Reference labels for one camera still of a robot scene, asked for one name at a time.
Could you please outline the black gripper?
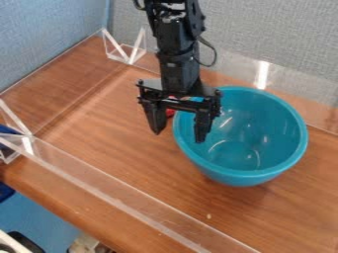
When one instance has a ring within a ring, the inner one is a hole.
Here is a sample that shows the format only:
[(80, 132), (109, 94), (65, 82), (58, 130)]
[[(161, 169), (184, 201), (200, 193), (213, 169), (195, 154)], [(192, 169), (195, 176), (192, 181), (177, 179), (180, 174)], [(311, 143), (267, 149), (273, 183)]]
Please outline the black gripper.
[(181, 104), (184, 112), (195, 113), (195, 142), (200, 143), (209, 133), (212, 119), (220, 114), (220, 91), (200, 80), (199, 51), (158, 50), (156, 59), (160, 66), (158, 79), (140, 79), (138, 103), (142, 105), (149, 128), (160, 134), (166, 127), (166, 104), (174, 96), (174, 104)]

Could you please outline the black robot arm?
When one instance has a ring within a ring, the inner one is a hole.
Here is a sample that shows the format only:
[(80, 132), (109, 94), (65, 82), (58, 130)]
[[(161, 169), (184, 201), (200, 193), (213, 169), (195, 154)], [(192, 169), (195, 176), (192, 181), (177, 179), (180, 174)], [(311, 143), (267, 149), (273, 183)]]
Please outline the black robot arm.
[(197, 0), (144, 0), (137, 10), (146, 12), (153, 37), (160, 79), (138, 80), (138, 103), (154, 134), (166, 127), (166, 109), (195, 113), (193, 135), (203, 142), (213, 119), (220, 115), (221, 93), (201, 83), (199, 76), (199, 42), (213, 46), (200, 34), (204, 19)]

